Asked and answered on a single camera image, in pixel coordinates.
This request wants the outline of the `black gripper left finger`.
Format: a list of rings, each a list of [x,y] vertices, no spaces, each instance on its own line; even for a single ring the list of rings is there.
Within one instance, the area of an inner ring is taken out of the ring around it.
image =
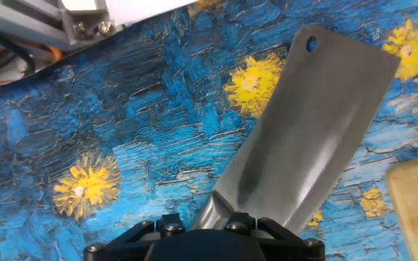
[[[90,244],[83,251],[83,260],[145,260],[154,243],[184,232],[185,226],[178,213],[162,215],[156,221],[143,220],[107,244]]]

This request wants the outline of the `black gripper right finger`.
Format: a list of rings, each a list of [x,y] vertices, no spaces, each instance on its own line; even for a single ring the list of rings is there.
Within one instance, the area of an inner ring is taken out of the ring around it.
[[[252,239],[267,260],[325,260],[323,241],[301,239],[268,217],[255,219],[246,212],[234,212],[224,230]]]

